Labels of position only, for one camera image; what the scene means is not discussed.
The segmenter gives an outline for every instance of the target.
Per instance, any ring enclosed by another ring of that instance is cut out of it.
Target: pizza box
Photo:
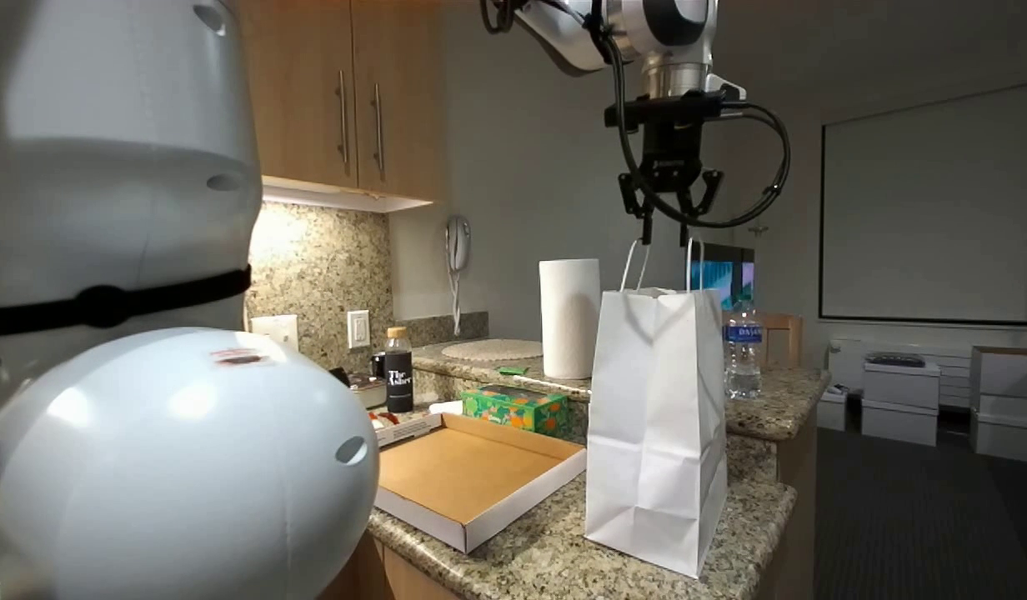
[[[437,430],[381,450],[377,507],[470,553],[583,468],[576,443],[442,413]]]

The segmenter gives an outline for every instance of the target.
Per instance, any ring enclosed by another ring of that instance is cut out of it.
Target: tile backsplash
[[[250,266],[246,325],[294,315],[298,346],[319,368],[370,370],[370,349],[346,349],[346,309],[370,309],[372,346],[395,319],[388,218],[265,203]]]

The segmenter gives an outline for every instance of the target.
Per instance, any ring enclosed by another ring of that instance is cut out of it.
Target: white paper bag
[[[727,505],[719,308],[606,289],[591,380],[583,533],[700,575]]]

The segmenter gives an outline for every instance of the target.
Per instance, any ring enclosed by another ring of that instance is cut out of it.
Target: granite countertop
[[[442,358],[442,346],[416,346],[412,349],[412,370],[422,374],[442,374],[472,380],[485,388],[514,388],[526,394],[566,394],[569,401],[591,401],[591,380],[546,380],[545,359],[517,359],[490,368],[490,363],[470,363],[470,359],[449,359]],[[821,376],[810,374],[768,374],[763,389],[749,401],[727,405],[727,430],[738,437],[756,437],[756,440],[795,440],[816,408],[823,389]]]
[[[777,484],[774,443],[729,437],[727,459],[727,511],[700,580],[591,545],[583,477],[472,553],[458,553],[384,511],[372,511],[370,533],[461,597],[755,597],[795,511],[795,491]]]

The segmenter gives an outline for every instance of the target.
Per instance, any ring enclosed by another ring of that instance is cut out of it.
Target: bottle
[[[724,374],[727,401],[747,401],[760,389],[760,325],[749,299],[738,305],[724,319]]]
[[[388,385],[384,408],[391,413],[409,413],[412,411],[412,353],[407,344],[407,327],[388,327],[384,385]]]

